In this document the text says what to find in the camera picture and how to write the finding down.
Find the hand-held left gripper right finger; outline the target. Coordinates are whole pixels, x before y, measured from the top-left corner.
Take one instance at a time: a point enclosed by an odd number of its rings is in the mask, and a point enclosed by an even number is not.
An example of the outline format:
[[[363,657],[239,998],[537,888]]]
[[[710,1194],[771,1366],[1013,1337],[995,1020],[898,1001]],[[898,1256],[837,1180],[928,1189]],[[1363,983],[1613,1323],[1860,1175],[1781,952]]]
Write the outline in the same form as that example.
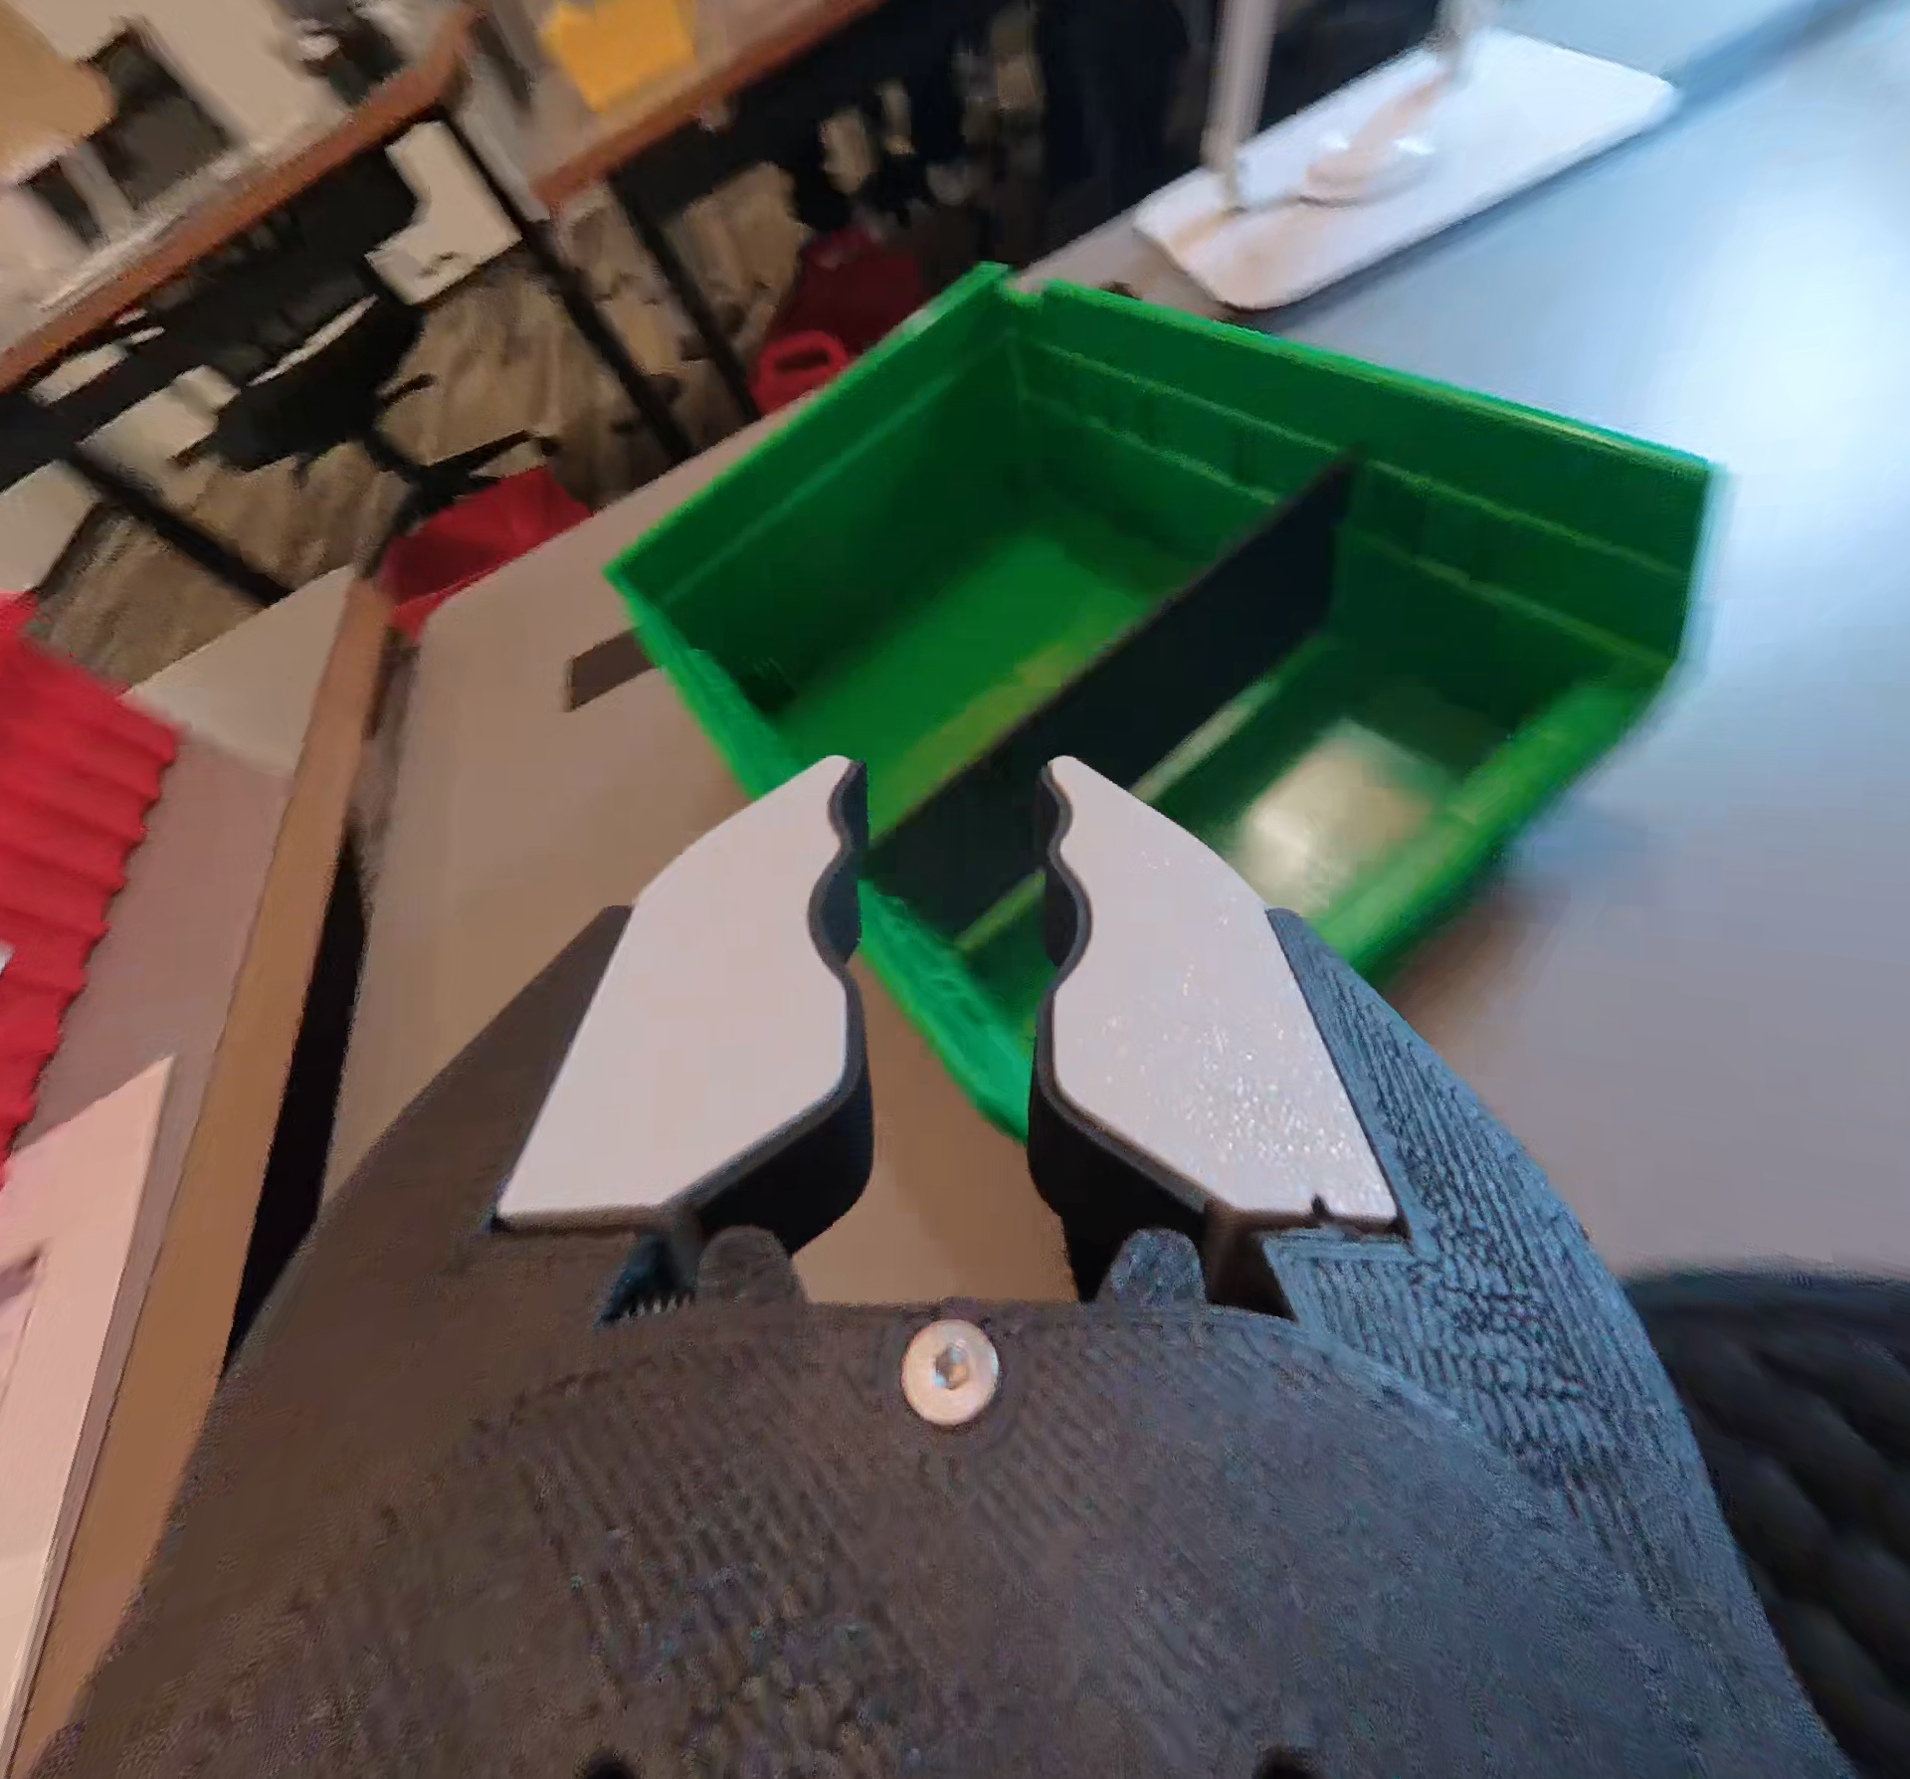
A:
[[[1079,1266],[1179,1231],[1399,1234],[1399,1197],[1274,918],[1219,852],[1078,756],[1038,777],[1042,935],[1027,1168]]]

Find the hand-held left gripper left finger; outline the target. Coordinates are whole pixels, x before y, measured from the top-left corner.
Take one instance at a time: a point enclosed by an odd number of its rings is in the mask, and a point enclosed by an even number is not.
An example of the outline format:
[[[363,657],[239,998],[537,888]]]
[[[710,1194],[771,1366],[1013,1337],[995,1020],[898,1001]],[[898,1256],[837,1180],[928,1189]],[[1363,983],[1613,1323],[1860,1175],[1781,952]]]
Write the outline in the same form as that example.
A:
[[[825,756],[692,840],[634,899],[505,1177],[509,1231],[831,1230],[873,1168],[851,959],[867,771]]]

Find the green plastic bin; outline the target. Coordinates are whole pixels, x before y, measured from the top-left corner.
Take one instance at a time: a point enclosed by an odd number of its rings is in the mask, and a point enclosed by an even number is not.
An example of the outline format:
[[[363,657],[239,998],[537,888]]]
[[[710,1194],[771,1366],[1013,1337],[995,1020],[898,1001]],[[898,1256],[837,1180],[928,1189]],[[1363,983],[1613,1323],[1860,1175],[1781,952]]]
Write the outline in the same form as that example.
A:
[[[738,784],[863,763],[863,945],[1023,1138],[1069,754],[1384,981],[1679,665],[1706,462],[978,269],[610,566]]]

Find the red plastic bin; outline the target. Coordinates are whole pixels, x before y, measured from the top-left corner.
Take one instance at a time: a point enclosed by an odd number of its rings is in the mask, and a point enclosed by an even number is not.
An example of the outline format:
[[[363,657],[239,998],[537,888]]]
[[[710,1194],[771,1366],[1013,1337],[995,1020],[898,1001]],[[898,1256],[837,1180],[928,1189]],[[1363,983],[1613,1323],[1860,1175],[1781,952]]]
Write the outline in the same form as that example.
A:
[[[2,1155],[87,979],[178,733],[29,632],[2,601]]]

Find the white paper sheet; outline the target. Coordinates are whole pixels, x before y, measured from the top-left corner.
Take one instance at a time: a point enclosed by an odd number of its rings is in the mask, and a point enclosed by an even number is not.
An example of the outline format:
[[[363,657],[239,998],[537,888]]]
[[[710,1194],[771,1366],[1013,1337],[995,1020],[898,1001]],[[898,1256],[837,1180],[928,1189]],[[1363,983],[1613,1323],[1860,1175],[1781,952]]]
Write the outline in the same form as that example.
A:
[[[135,1238],[173,1075],[17,1151],[2,1190],[2,1727],[13,1752],[131,1345]]]

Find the black office chair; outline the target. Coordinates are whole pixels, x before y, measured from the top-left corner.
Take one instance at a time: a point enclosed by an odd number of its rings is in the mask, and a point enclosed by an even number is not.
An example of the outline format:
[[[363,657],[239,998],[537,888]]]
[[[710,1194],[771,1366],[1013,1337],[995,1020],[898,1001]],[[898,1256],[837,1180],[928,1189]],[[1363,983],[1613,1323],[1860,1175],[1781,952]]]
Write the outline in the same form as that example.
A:
[[[381,423],[399,398],[434,383],[397,377],[424,328],[427,313],[392,293],[364,299],[242,386],[219,411],[205,454],[232,471],[260,474],[285,462],[308,469],[341,445],[358,445],[376,469],[405,483],[395,528],[411,531],[475,492],[505,454],[554,450],[554,440],[529,430],[430,463],[399,450]]]

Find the black textured pad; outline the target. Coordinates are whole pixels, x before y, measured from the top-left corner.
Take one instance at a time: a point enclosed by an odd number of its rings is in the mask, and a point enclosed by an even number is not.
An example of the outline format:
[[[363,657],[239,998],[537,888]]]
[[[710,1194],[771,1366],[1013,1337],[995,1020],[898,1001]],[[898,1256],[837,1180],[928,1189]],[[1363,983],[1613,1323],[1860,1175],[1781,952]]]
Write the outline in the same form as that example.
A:
[[[1906,1281],[1685,1271],[1627,1295],[1805,1695],[1860,1776],[1904,1778]]]

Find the wooden document stand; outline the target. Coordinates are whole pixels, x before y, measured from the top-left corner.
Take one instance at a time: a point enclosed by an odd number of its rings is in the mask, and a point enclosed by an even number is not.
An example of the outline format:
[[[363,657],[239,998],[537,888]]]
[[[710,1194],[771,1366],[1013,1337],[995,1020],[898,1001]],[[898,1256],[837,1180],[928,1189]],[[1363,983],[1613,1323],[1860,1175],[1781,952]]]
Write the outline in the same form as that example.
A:
[[[1674,86],[1499,27],[1506,0],[1438,0],[1372,71],[1263,124],[1283,0],[1223,0],[1198,166],[1126,216],[1116,270],[1218,313],[1295,307],[1655,129]]]

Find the wooden edged table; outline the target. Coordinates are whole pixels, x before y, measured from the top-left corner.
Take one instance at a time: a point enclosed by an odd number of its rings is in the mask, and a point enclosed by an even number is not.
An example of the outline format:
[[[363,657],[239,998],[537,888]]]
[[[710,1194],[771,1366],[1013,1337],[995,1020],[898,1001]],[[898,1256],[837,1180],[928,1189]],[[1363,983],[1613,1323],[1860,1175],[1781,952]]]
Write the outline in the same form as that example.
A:
[[[589,351],[617,381],[646,423],[671,465],[696,455],[680,418],[609,326],[605,311],[564,259],[548,206],[535,190],[512,190],[458,120],[473,67],[473,44],[484,10],[460,0],[434,15],[432,28],[405,64],[381,81],[363,103],[322,133],[248,165],[229,185],[214,190],[158,237],[143,241],[131,259],[92,289],[65,299],[30,334],[3,352],[3,486],[44,468],[68,468],[98,497],[100,509],[149,531],[190,566],[214,579],[251,608],[285,602],[290,589],[250,564],[239,551],[162,502],[131,474],[86,454],[86,440],[110,416],[142,403],[158,390],[156,375],[135,375],[126,398],[86,413],[79,393],[44,408],[34,387],[62,362],[110,345],[122,320],[152,306],[173,285],[202,275],[218,255],[266,227],[274,216],[331,189],[347,169],[369,153],[386,153],[422,125],[440,125],[465,165],[507,217],[561,311]]]
[[[692,67],[602,109],[557,71],[537,90],[525,169],[548,211],[607,189],[692,326],[744,423],[750,375],[667,221],[783,141],[899,78],[957,37],[978,36],[1010,0],[708,0],[717,50]]]

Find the yellow box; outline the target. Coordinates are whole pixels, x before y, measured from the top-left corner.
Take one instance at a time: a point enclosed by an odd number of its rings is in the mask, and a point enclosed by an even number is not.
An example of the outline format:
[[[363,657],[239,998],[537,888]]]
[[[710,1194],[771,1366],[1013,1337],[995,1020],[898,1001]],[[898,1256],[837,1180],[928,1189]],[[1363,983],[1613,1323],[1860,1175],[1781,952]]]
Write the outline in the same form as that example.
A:
[[[696,0],[555,0],[537,37],[581,103],[601,114],[692,71]]]

